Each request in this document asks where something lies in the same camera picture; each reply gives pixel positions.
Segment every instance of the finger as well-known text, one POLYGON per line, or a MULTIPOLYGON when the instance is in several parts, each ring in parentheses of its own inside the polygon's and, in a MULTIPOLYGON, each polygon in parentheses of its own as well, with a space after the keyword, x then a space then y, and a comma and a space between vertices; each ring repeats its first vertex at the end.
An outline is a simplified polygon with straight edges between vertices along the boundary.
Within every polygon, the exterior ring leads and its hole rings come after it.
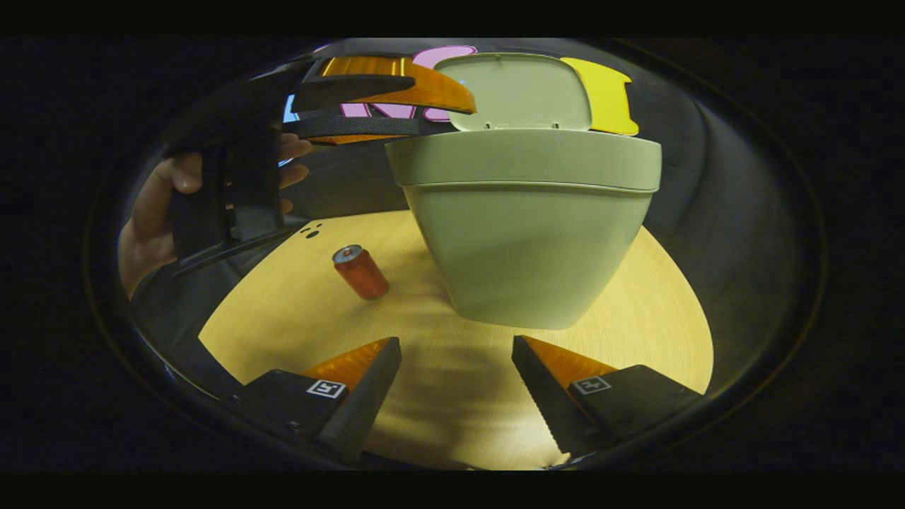
POLYGON ((311 142, 306 139, 295 139, 288 143, 280 145, 280 160, 285 161, 293 158, 300 158, 311 152, 314 147, 311 142))
POLYGON ((158 164, 138 192, 132 222, 138 239, 169 231, 169 203, 173 189, 191 194, 201 188, 201 155, 187 154, 158 164))
POLYGON ((280 189, 301 182, 309 173, 308 167, 301 164, 280 168, 280 189))

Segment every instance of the hand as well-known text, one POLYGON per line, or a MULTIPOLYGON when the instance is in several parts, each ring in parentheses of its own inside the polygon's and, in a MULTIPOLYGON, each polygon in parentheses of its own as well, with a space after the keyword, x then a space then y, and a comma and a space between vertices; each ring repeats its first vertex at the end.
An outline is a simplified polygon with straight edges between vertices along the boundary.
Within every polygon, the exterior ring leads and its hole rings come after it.
MULTIPOLYGON (((311 143, 294 134, 283 134, 280 161, 298 158, 311 151, 311 143)), ((173 231, 169 226, 169 203, 173 189, 184 195, 201 188, 201 155, 185 154, 169 158, 154 168, 138 192, 132 217, 119 234, 119 277, 129 299, 146 275, 176 260, 173 231)), ((308 176, 302 165, 281 168, 280 189, 308 176)), ((282 200, 282 212, 292 210, 282 200)))

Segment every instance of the orange battery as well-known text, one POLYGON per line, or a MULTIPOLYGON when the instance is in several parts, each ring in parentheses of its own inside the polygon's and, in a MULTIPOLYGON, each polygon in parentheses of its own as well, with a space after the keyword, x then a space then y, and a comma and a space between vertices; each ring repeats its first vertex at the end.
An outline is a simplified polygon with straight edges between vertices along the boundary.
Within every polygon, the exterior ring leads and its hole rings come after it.
POLYGON ((390 288, 374 258, 360 245, 347 245, 333 254, 333 266, 362 299, 371 301, 390 288))

